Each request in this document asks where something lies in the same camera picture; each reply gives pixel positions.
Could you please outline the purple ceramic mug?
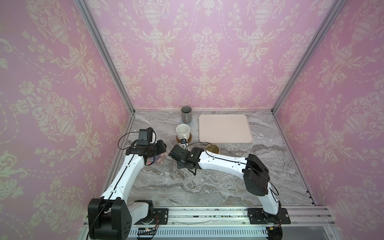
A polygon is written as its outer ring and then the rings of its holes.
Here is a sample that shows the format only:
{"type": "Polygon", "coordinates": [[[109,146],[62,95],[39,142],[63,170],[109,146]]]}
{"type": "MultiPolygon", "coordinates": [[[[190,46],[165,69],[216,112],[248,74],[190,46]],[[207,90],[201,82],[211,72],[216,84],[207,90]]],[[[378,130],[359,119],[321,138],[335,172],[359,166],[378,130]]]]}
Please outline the purple ceramic mug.
{"type": "Polygon", "coordinates": [[[153,159],[152,163],[153,164],[158,164],[161,165],[163,163],[163,157],[165,156],[165,153],[162,153],[160,155],[155,156],[153,159]]]}

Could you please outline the brown round wooden coaster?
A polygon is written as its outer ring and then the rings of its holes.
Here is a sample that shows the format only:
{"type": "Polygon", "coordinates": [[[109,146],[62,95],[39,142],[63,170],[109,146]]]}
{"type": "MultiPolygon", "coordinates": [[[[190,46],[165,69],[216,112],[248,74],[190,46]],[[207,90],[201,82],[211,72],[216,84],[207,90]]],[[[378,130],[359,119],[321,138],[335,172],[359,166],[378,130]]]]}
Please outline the brown round wooden coaster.
{"type": "Polygon", "coordinates": [[[187,139],[179,139],[179,137],[177,137],[177,142],[181,145],[189,144],[191,140],[192,140],[192,135],[190,135],[189,138],[187,139]]]}

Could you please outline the beige glazed round mug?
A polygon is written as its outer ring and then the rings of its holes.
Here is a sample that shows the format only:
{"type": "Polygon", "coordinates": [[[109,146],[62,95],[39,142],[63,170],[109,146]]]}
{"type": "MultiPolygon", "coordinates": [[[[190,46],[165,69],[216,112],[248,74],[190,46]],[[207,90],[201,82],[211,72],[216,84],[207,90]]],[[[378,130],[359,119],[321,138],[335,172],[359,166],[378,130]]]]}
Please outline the beige glazed round mug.
{"type": "Polygon", "coordinates": [[[213,154],[220,154],[220,148],[217,145],[209,144],[206,147],[206,151],[211,152],[213,154]]]}

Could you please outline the white speckled mug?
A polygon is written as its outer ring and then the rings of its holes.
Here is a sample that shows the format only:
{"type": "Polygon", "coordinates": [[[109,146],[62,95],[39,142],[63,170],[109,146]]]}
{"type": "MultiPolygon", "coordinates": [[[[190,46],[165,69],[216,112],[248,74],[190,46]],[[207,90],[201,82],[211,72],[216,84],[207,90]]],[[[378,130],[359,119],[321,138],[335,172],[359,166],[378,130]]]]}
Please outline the white speckled mug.
{"type": "Polygon", "coordinates": [[[177,133],[177,137],[179,137],[179,139],[187,139],[191,135],[190,127],[186,124],[179,124],[176,127],[176,133],[177,133]]]}

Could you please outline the grey ceramic mug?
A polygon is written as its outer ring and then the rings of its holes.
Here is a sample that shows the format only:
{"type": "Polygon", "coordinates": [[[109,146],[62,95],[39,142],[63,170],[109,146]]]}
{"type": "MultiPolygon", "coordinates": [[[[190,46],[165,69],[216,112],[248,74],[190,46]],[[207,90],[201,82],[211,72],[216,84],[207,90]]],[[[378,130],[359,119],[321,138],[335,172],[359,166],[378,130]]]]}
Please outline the grey ceramic mug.
{"type": "Polygon", "coordinates": [[[192,108],[190,106],[183,106],[181,108],[181,117],[184,123],[190,123],[192,120],[192,108]]]}

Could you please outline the pink flower coaster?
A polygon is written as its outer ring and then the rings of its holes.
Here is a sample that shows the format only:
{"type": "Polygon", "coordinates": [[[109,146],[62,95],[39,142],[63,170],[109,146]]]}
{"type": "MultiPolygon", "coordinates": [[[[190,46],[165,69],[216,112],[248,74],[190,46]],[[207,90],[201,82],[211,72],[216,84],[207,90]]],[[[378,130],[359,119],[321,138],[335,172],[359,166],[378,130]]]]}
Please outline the pink flower coaster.
{"type": "Polygon", "coordinates": [[[165,153],[165,156],[163,157],[163,163],[162,163],[161,165],[159,165],[159,166],[162,166],[162,165],[165,163],[165,159],[167,158],[167,156],[168,156],[168,154],[165,153]]]}

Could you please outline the blue woven round coaster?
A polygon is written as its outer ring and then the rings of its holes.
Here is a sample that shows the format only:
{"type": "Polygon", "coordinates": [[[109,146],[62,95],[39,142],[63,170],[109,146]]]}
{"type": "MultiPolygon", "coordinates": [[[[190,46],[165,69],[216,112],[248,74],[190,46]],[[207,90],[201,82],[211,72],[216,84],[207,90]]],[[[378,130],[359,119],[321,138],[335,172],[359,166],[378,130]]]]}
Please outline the blue woven round coaster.
{"type": "Polygon", "coordinates": [[[180,124],[186,124],[186,125],[188,125],[188,126],[190,126],[190,127],[191,127],[194,123],[195,123],[194,120],[191,120],[190,123],[184,123],[183,120],[180,120],[180,124]]]}

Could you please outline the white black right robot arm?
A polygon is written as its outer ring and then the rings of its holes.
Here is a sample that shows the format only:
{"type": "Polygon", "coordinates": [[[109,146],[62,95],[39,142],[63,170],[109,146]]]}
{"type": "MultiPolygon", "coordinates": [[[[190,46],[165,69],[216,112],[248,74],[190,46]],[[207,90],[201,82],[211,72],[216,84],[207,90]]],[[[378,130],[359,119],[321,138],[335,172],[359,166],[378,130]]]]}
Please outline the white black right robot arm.
{"type": "Polygon", "coordinates": [[[253,154],[247,157],[230,157],[209,152],[202,148],[183,149],[174,146],[169,156],[177,162],[178,169],[187,169],[193,175],[197,170],[215,170],[234,175],[244,180],[246,190],[258,197],[262,214],[268,223],[280,225],[281,202],[277,188],[271,183],[269,170],[253,154]]]}

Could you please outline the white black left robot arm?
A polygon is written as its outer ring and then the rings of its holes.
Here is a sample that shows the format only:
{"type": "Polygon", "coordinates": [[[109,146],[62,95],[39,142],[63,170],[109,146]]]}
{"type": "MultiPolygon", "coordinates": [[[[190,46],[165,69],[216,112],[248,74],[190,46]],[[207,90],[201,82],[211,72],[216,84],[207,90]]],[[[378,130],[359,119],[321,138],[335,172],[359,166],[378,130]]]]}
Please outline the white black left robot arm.
{"type": "Polygon", "coordinates": [[[159,140],[126,149],[124,163],[107,190],[88,204],[89,238],[92,240],[125,240],[132,225],[157,224],[152,201],[136,200],[127,206],[129,193],[147,160],[166,152],[166,144],[159,140]]]}

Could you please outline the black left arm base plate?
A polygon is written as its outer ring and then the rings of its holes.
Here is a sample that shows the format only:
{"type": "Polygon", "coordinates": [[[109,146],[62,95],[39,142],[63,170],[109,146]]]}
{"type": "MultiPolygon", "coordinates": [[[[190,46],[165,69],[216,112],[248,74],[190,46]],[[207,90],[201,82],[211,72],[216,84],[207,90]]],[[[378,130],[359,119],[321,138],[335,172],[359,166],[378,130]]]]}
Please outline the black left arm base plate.
{"type": "Polygon", "coordinates": [[[168,208],[155,208],[152,217],[147,217],[136,221],[133,225],[155,225],[159,222],[159,225],[168,224],[169,209],[168,208]]]}

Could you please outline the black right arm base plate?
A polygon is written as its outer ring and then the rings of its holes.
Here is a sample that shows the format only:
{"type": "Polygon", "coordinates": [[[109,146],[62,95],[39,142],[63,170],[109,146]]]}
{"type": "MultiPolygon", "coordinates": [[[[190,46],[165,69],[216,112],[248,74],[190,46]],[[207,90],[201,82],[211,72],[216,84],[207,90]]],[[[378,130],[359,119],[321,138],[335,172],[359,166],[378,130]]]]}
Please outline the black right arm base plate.
{"type": "Polygon", "coordinates": [[[291,219],[287,209],[279,209],[277,215],[265,213],[262,208],[249,208],[248,218],[251,225],[289,225],[291,219]]]}

